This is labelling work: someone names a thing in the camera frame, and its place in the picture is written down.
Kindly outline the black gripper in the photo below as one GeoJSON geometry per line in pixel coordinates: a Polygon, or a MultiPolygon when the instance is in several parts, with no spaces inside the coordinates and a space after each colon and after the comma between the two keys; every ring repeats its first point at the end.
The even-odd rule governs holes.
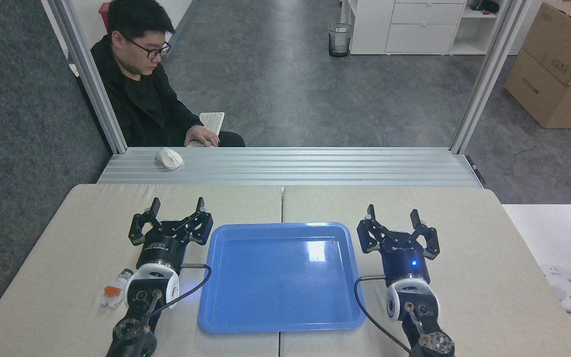
{"type": "Polygon", "coordinates": [[[208,242],[214,224],[213,216],[207,212],[203,197],[198,199],[195,212],[180,222],[157,221],[160,207],[161,202],[155,197],[149,210],[133,216],[129,240],[133,246],[144,243],[136,268],[156,263],[181,271],[188,243],[192,241],[204,246],[208,242]],[[147,223],[152,228],[144,236],[142,229],[147,223]]]}
{"type": "Polygon", "coordinates": [[[412,233],[390,232],[376,221],[374,205],[370,204],[365,219],[356,228],[363,253],[381,251],[387,287],[410,277],[431,282],[425,258],[434,260],[440,253],[437,229],[426,226],[417,209],[412,210],[410,218],[414,228],[412,233]],[[424,237],[426,248],[417,241],[419,237],[424,237]]]}

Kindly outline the person's hand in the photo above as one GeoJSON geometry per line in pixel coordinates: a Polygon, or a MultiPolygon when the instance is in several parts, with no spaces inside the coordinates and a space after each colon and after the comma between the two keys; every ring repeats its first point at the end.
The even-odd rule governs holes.
{"type": "Polygon", "coordinates": [[[202,145],[213,147],[218,147],[220,144],[219,136],[202,125],[193,125],[188,129],[184,138],[184,147],[188,147],[192,141],[198,141],[202,145]]]}

